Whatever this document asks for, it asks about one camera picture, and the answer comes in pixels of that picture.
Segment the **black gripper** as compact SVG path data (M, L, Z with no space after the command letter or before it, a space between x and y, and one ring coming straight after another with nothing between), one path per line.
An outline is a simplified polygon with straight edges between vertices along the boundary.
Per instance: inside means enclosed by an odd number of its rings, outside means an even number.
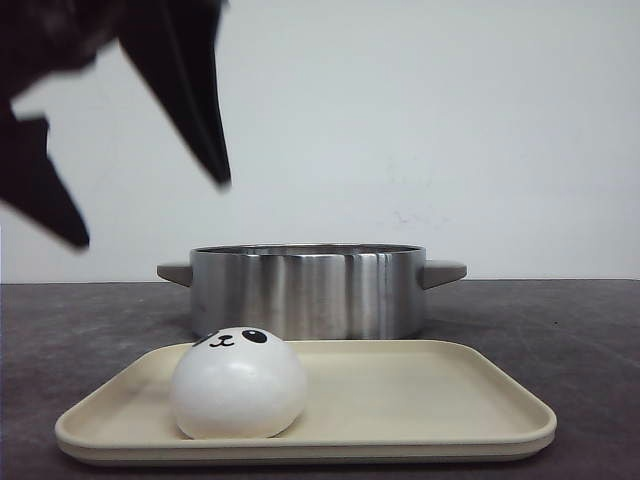
M53 72L90 65L119 39L200 166L231 183L215 43L223 1L3 1L1 199L75 249L89 232L49 158L44 117L18 119L12 100Z

